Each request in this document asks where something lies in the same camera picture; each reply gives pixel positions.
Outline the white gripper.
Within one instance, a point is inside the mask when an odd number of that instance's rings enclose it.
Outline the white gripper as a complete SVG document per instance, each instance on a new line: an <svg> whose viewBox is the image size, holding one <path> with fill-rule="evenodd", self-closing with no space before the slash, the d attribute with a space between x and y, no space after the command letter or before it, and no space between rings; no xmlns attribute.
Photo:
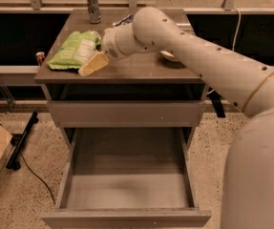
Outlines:
<svg viewBox="0 0 274 229"><path fill-rule="evenodd" d="M101 49L103 52L95 51L92 57L78 70L81 76L88 76L106 67L109 63L109 58L112 60L124 58L124 54L120 51L116 43L116 29L106 29L104 31Z"/></svg>

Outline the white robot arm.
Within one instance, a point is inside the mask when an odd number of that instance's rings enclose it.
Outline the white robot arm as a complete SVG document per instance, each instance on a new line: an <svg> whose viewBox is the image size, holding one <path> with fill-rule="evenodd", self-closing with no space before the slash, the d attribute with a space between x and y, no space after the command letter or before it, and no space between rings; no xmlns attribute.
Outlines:
<svg viewBox="0 0 274 229"><path fill-rule="evenodd" d="M168 51L248 116L225 161L221 229L274 229L274 68L181 30L163 11L143 8L105 31L81 75L135 53Z"/></svg>

